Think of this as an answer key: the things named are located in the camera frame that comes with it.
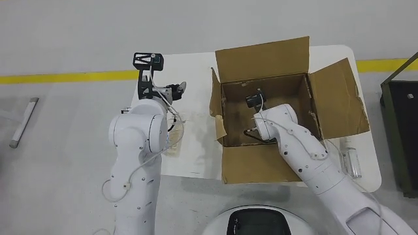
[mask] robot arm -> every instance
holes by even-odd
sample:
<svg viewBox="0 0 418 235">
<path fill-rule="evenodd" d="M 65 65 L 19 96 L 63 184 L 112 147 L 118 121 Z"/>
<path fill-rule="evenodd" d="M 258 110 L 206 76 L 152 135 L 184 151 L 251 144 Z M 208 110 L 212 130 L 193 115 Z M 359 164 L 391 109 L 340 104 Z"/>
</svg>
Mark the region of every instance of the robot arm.
<svg viewBox="0 0 418 235">
<path fill-rule="evenodd" d="M 311 132 L 298 125 L 290 105 L 259 112 L 254 119 L 261 138 L 278 141 L 280 155 L 348 234 L 375 234 L 378 230 L 382 234 L 416 234 L 389 208 L 377 205 L 354 186 Z"/>
<path fill-rule="evenodd" d="M 161 179 L 161 154 L 167 149 L 167 111 L 181 99 L 185 82 L 155 87 L 153 71 L 163 70 L 161 54 L 135 53 L 140 69 L 138 105 L 116 116 L 109 141 L 118 157 L 112 167 L 110 195 L 116 211 L 117 235 L 154 235 L 155 210 Z M 143 72 L 150 71 L 150 79 Z"/>
</svg>

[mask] black bracket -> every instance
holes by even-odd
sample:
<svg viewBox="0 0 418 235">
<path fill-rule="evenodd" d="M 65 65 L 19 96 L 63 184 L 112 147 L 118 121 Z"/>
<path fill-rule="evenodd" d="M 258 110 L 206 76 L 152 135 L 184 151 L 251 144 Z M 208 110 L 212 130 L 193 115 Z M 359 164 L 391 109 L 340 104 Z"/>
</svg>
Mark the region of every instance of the black bracket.
<svg viewBox="0 0 418 235">
<path fill-rule="evenodd" d="M 145 78 L 144 80 L 143 75 L 144 71 L 150 71 L 151 76 L 154 76 L 154 71 L 162 71 L 164 68 L 163 55 L 137 52 L 133 55 L 133 66 L 139 70 L 138 98 L 152 99 L 153 97 L 160 97 L 158 92 L 152 90 L 151 78 Z"/>
</svg>

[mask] box flap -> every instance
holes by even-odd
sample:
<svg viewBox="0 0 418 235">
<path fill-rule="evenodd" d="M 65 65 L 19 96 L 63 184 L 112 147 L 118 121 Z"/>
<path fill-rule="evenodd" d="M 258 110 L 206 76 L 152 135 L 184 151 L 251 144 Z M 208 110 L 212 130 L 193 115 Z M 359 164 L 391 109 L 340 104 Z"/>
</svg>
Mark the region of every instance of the box flap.
<svg viewBox="0 0 418 235">
<path fill-rule="evenodd" d="M 277 144 L 223 148 L 222 179 L 224 183 L 300 181 Z"/>
<path fill-rule="evenodd" d="M 309 75 L 324 139 L 369 131 L 369 124 L 347 58 Z"/>
<path fill-rule="evenodd" d="M 212 96 L 210 97 L 209 113 L 215 117 L 216 139 L 227 135 L 223 126 L 222 118 L 222 97 L 221 97 L 221 84 L 217 80 L 215 70 L 212 68 Z"/>
<path fill-rule="evenodd" d="M 218 50 L 221 83 L 308 72 L 309 37 Z"/>
</svg>

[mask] white cable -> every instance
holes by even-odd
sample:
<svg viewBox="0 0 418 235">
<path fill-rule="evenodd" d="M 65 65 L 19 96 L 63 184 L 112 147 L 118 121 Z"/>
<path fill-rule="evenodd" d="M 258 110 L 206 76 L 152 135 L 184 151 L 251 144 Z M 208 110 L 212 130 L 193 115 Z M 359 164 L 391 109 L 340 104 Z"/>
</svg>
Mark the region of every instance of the white cable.
<svg viewBox="0 0 418 235">
<path fill-rule="evenodd" d="M 271 122 L 271 123 L 274 123 L 275 125 L 277 125 L 277 126 L 279 126 L 279 127 L 281 127 L 281 128 L 283 128 L 283 129 L 285 129 L 285 130 L 287 130 L 285 127 L 283 127 L 283 126 L 281 126 L 279 123 L 276 123 L 275 121 L 272 121 L 272 120 L 270 120 L 270 119 L 266 119 L 266 118 L 252 118 L 252 119 L 261 119 L 261 120 L 264 120 L 264 121 L 269 121 L 269 122 Z M 330 142 L 335 148 L 336 148 L 336 150 L 338 151 L 338 153 L 342 156 L 342 153 L 341 153 L 341 151 L 337 148 L 337 146 L 334 144 L 334 143 L 332 143 L 330 140 L 326 140 L 326 141 L 328 141 L 328 142 Z M 378 230 L 378 235 L 380 235 L 381 234 L 381 229 L 382 229 L 382 225 L 383 225 L 383 217 L 382 217 L 382 209 L 381 209 L 381 204 L 379 203 L 379 201 L 377 200 L 377 198 L 372 194 L 372 193 L 370 193 L 369 191 L 367 191 L 363 186 L 361 186 L 360 184 L 358 184 L 356 181 L 354 181 L 353 180 L 353 178 L 349 175 L 349 174 L 345 174 L 346 176 L 348 176 L 348 178 L 350 178 L 350 180 L 355 184 L 355 185 L 357 185 L 360 189 L 362 189 L 365 193 L 367 193 L 367 194 L 369 194 L 372 198 L 373 198 L 373 200 L 375 201 L 375 203 L 377 204 L 377 206 L 378 206 L 378 210 L 379 210 L 379 218 L 380 218 L 380 222 L 379 222 L 379 230 Z"/>
<path fill-rule="evenodd" d="M 266 122 L 266 121 L 269 121 L 269 122 L 271 122 L 271 123 L 273 123 L 273 124 L 275 124 L 275 125 L 277 125 L 277 126 L 279 126 L 280 128 L 283 128 L 283 129 L 285 129 L 286 131 L 288 131 L 288 129 L 286 128 L 286 127 L 284 127 L 283 125 L 280 125 L 279 123 L 276 123 L 275 121 L 272 121 L 272 120 L 270 120 L 270 119 L 267 119 L 267 118 L 263 118 L 263 116 L 261 116 L 261 118 L 256 118 L 256 117 L 253 117 L 253 118 L 251 118 L 252 120 L 263 120 L 264 122 Z M 298 138 L 296 138 L 296 140 L 300 143 L 300 145 L 304 148 L 304 150 L 306 151 L 306 153 L 307 154 L 310 154 L 309 153 L 309 151 L 308 151 L 308 149 L 306 148 L 306 146 L 298 139 Z M 325 157 L 317 157 L 317 158 L 312 158 L 311 157 L 311 159 L 312 160 L 315 160 L 315 161 L 324 161 L 326 158 L 328 158 L 328 154 L 327 154 L 327 156 L 325 156 Z"/>
<path fill-rule="evenodd" d="M 150 73 L 150 79 L 151 79 L 151 82 L 152 82 L 152 86 L 154 87 L 154 88 L 157 88 L 157 86 L 155 86 L 155 84 L 154 84 L 154 80 L 153 80 L 153 78 L 152 78 L 152 74 Z M 163 149 L 162 151 L 160 151 L 159 153 L 157 153 L 157 154 L 155 154 L 155 155 L 153 155 L 151 158 L 149 158 L 148 160 L 146 160 L 144 163 L 142 163 L 138 168 L 136 168 L 136 169 L 134 169 L 132 172 L 131 172 L 131 174 L 129 175 L 129 178 L 128 178 L 128 183 L 130 183 L 131 182 L 131 179 L 132 179 L 132 176 L 133 176 L 133 174 L 135 173 L 135 172 L 137 172 L 137 170 L 139 170 L 139 169 L 141 169 L 142 167 L 144 167 L 147 163 L 149 163 L 150 161 L 152 161 L 152 160 L 154 160 L 157 156 L 159 156 L 160 154 L 162 154 L 163 152 L 165 152 L 166 150 L 168 150 L 168 149 L 170 149 L 171 147 L 173 147 L 174 145 L 176 145 L 182 138 L 183 138 L 183 135 L 184 135 L 184 122 L 183 122 L 183 120 L 182 120 L 182 117 L 180 116 L 180 114 L 177 112 L 177 110 L 168 102 L 168 100 L 159 92 L 159 91 L 157 91 L 158 92 L 158 94 L 161 96 L 161 98 L 162 98 L 162 100 L 167 104 L 167 110 L 170 110 L 170 109 L 172 109 L 172 110 L 174 110 L 175 111 L 175 113 L 173 113 L 172 111 L 170 111 L 174 116 L 177 116 L 178 117 L 178 119 L 179 119 L 179 121 L 180 121 L 180 125 L 182 126 L 182 133 L 181 133 L 181 135 L 180 135 L 180 137 L 179 137 L 179 139 L 177 140 L 177 141 L 175 141 L 175 143 L 173 143 L 173 144 L 171 144 L 169 147 L 166 147 L 165 149 Z M 102 184 L 102 195 L 103 195 L 103 197 L 104 197 L 104 199 L 106 199 L 108 202 L 119 202 L 120 200 L 122 200 L 123 198 L 125 198 L 125 196 L 126 196 L 126 194 L 128 193 L 128 191 L 129 190 L 126 190 L 126 192 L 123 194 L 123 196 L 121 197 L 121 198 L 119 198 L 119 199 L 109 199 L 109 198 L 107 198 L 106 197 L 106 195 L 105 195 L 105 192 L 104 192 L 104 189 L 105 189 L 105 185 L 106 185 L 106 183 L 108 183 L 108 182 L 110 182 L 110 180 L 106 180 L 103 184 Z"/>
<path fill-rule="evenodd" d="M 109 235 L 114 235 L 115 234 L 115 230 L 116 230 L 116 226 L 113 228 L 113 233 L 110 233 L 110 231 L 108 231 L 107 229 L 105 229 L 105 228 L 100 228 L 100 229 L 98 229 L 98 230 L 96 230 L 92 235 L 96 235 L 97 233 L 99 233 L 100 231 L 104 231 L 104 232 L 106 232 L 107 234 L 109 234 Z"/>
<path fill-rule="evenodd" d="M 337 152 L 343 157 L 343 154 L 342 154 L 342 152 L 340 151 L 340 149 L 338 149 L 338 147 L 333 143 L 333 142 L 331 142 L 330 140 L 328 140 L 328 139 L 326 139 L 325 141 L 327 141 L 327 142 L 329 142 L 329 143 L 331 143 L 334 147 L 335 147 L 335 149 L 337 150 Z M 378 209 L 379 209 L 379 218 L 380 218 L 380 221 L 379 221 L 379 230 L 378 230 L 378 235 L 380 235 L 381 234 L 381 229 L 382 229 L 382 226 L 383 226 L 383 216 L 382 216 L 382 209 L 381 209 L 381 204 L 379 203 L 379 201 L 377 200 L 377 198 L 371 193 L 371 192 L 369 192 L 369 191 L 367 191 L 362 185 L 360 185 L 359 183 L 357 183 L 356 181 L 354 181 L 354 179 L 349 175 L 349 174 L 346 174 L 346 176 L 348 176 L 348 178 L 350 178 L 351 179 L 351 181 L 355 184 L 355 185 L 357 185 L 360 189 L 362 189 L 365 193 L 367 193 L 367 194 L 369 194 L 372 198 L 373 198 L 373 200 L 375 201 L 375 203 L 378 205 Z"/>
</svg>

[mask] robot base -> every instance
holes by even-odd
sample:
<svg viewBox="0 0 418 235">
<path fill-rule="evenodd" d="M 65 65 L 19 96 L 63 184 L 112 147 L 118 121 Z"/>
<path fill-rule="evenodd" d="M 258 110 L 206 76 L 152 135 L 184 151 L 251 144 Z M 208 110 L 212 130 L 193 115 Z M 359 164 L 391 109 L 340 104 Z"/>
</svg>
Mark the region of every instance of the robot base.
<svg viewBox="0 0 418 235">
<path fill-rule="evenodd" d="M 218 215 L 202 235 L 317 234 L 295 214 L 272 206 L 241 206 Z"/>
</svg>

